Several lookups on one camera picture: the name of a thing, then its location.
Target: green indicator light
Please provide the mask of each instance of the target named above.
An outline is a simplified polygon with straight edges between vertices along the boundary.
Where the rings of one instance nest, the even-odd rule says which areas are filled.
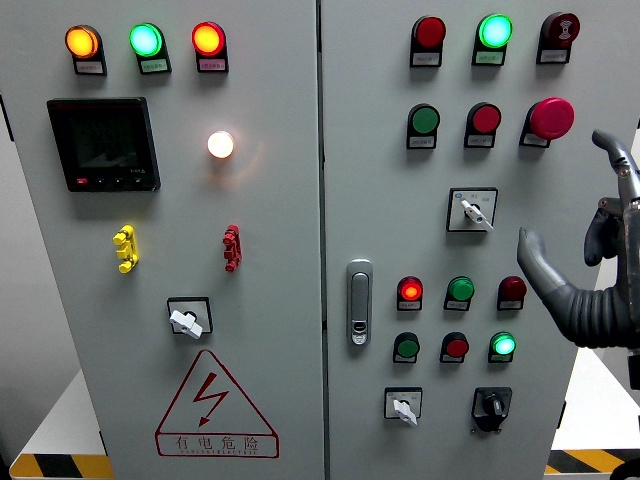
[[[478,36],[485,47],[500,48],[507,44],[512,32],[509,17],[496,13],[482,20]]]
[[[153,57],[162,48],[160,30],[150,23],[136,25],[129,33],[129,42],[133,50],[141,57]]]
[[[404,358],[415,357],[420,347],[413,340],[405,340],[398,345],[398,354]]]
[[[458,277],[449,283],[449,293],[459,302],[466,302],[475,292],[473,282],[468,277]]]
[[[498,355],[509,355],[516,349],[516,341],[510,333],[498,333],[491,339],[491,346]]]
[[[411,118],[411,125],[418,133],[429,133],[436,129],[440,123],[440,116],[431,107],[417,110]]]

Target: digital meter display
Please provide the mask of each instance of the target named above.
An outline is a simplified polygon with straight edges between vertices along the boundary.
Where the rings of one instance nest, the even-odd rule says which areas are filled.
[[[144,98],[55,99],[47,108],[70,191],[160,188]]]

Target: yellow terminal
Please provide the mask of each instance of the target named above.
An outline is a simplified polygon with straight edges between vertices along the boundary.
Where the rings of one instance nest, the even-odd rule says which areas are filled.
[[[118,266],[118,271],[120,273],[129,273],[140,258],[133,227],[131,225],[123,226],[113,236],[113,244],[119,247],[116,250],[116,257],[122,259],[122,263]]]

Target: white indicator light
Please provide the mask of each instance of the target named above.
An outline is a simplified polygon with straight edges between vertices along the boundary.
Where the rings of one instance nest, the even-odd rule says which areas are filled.
[[[209,152],[216,158],[227,158],[233,152],[233,137],[227,132],[214,132],[207,142]]]

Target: red indicator light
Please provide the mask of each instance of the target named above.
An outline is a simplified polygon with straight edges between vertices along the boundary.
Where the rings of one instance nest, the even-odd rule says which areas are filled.
[[[196,51],[205,57],[217,55],[226,43],[224,31],[213,22],[196,25],[191,33],[191,41]]]
[[[567,48],[580,33],[580,20],[573,13],[554,13],[542,24],[542,34],[556,48]]]
[[[502,115],[498,107],[485,104],[474,112],[471,122],[478,132],[489,133],[498,128],[501,120]]]
[[[505,278],[498,288],[502,299],[509,302],[522,300],[527,294],[527,285],[517,276]]]
[[[416,277],[406,277],[400,281],[400,296],[407,302],[415,302],[422,296],[422,282]]]
[[[423,17],[413,28],[413,36],[424,48],[435,48],[442,44],[447,33],[444,22],[438,17]]]
[[[447,355],[452,358],[464,357],[469,351],[469,344],[466,340],[458,339],[454,340],[447,345]]]
[[[529,117],[531,131],[544,140],[565,135],[575,119],[573,106],[564,98],[551,97],[533,107]]]

